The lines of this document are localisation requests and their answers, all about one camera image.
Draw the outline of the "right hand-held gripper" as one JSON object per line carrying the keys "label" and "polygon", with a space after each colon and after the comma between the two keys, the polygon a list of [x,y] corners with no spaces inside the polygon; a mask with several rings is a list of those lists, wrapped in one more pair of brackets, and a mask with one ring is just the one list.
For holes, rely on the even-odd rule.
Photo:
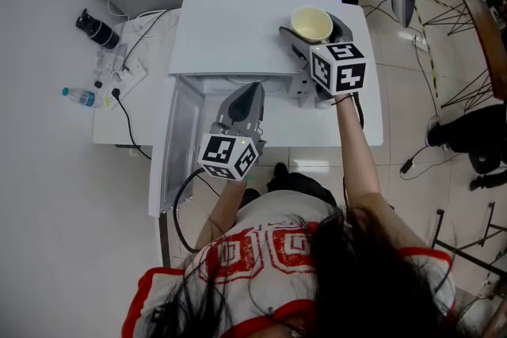
{"label": "right hand-held gripper", "polygon": [[299,59],[309,64],[310,78],[329,95],[362,89],[366,58],[353,43],[352,30],[338,17],[327,13],[333,23],[331,44],[314,44],[291,28],[279,27],[279,34]]}

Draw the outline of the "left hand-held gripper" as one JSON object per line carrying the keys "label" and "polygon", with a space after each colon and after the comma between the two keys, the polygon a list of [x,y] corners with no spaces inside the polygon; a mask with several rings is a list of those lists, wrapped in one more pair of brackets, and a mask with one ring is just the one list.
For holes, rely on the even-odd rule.
{"label": "left hand-held gripper", "polygon": [[212,129],[203,135],[198,164],[211,177],[240,181],[266,144],[262,139],[265,90],[260,82],[236,89],[220,105]]}

